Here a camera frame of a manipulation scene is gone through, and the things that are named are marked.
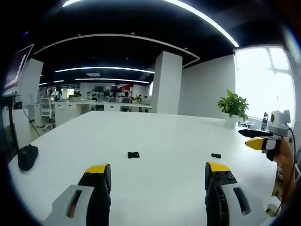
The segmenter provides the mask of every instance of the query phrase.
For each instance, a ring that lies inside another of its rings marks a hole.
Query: green leaves
[[[217,102],[218,108],[220,108],[223,113],[228,113],[230,117],[237,115],[244,121],[247,120],[248,116],[245,114],[245,110],[249,109],[249,104],[246,103],[246,99],[239,97],[237,94],[233,94],[228,89],[227,95],[227,98],[221,97]]]

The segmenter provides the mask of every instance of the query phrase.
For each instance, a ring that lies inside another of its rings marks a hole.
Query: cable
[[[292,131],[291,128],[288,128],[288,129],[291,131],[291,133],[292,133],[292,135],[293,135],[293,152],[294,152],[294,154],[293,154],[293,168],[292,168],[290,180],[289,180],[289,182],[288,182],[288,184],[287,184],[287,188],[286,188],[285,190],[282,190],[283,192],[284,192],[284,191],[287,192],[287,190],[288,190],[288,188],[289,188],[289,186],[290,186],[290,184],[291,184],[293,172],[294,172],[294,170],[295,170],[295,162],[296,162],[296,141],[295,141],[295,135],[294,135],[294,133],[293,133],[293,131]],[[277,211],[276,211],[276,213],[275,213],[274,216],[276,216],[277,213],[278,213],[278,211],[280,210],[280,207],[281,207],[281,205],[282,205],[282,202],[283,202],[283,200],[281,201],[280,206],[278,207],[278,209],[277,209]]]
[[[31,126],[33,127],[33,129],[37,132],[38,136],[40,137],[41,135],[38,133],[37,129],[36,129],[36,128],[34,127],[34,125],[32,124],[30,118],[27,116],[27,114],[26,114],[26,112],[25,112],[25,110],[24,110],[24,108],[23,108],[23,104],[21,104],[21,106],[22,106],[22,110],[23,110],[25,116],[28,118],[29,124],[31,124]]]

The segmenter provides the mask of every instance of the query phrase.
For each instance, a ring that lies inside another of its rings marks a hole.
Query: bottle
[[[269,120],[269,115],[267,114],[267,112],[264,112],[262,124],[261,124],[261,130],[265,131],[265,129],[267,128],[268,120]]]

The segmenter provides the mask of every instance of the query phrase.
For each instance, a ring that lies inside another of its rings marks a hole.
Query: white pot
[[[237,122],[238,122],[237,115],[233,115],[229,118],[229,114],[227,114],[226,119],[225,119],[225,127],[229,128],[229,129],[234,129]]]

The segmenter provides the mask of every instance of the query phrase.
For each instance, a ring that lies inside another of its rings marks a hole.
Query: black ceiling
[[[277,23],[264,7],[245,0],[182,0],[215,20],[240,46],[282,43]],[[91,34],[126,34],[146,37],[200,57],[194,64],[231,54],[234,46],[208,22],[163,0],[82,0],[62,8],[49,9],[41,21],[29,27],[23,46],[34,43],[33,53],[55,42]],[[88,78],[99,72],[101,78],[151,81],[142,72],[86,70],[55,73],[74,67],[112,66],[153,70],[162,51],[183,56],[183,65],[196,57],[172,47],[129,37],[88,37],[53,45],[32,55],[44,62],[41,83]]]

